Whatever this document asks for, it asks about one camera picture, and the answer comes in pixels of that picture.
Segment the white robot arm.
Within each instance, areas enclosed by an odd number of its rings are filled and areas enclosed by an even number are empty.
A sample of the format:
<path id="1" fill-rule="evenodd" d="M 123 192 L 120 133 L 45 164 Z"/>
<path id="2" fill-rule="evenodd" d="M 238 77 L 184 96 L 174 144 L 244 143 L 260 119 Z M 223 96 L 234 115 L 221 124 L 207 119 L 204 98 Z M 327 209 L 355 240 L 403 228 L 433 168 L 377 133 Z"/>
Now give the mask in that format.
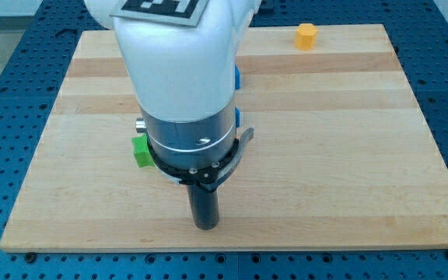
<path id="1" fill-rule="evenodd" d="M 86 0 L 115 32 L 154 155 L 180 169 L 224 158 L 236 137 L 235 60 L 258 0 Z"/>

